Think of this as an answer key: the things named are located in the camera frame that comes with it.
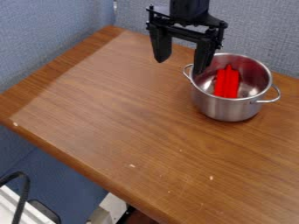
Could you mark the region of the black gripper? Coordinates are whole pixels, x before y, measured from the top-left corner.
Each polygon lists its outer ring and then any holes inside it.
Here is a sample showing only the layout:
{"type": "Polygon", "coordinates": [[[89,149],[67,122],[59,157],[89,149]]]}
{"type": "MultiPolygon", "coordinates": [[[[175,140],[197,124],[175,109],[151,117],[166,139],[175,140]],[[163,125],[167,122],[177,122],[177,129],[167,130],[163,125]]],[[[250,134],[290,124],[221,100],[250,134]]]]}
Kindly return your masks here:
{"type": "Polygon", "coordinates": [[[173,38],[198,43],[193,74],[201,74],[211,64],[215,49],[222,48],[229,24],[210,14],[211,0],[170,0],[166,6],[150,5],[146,29],[159,63],[173,54],[173,38]]]}

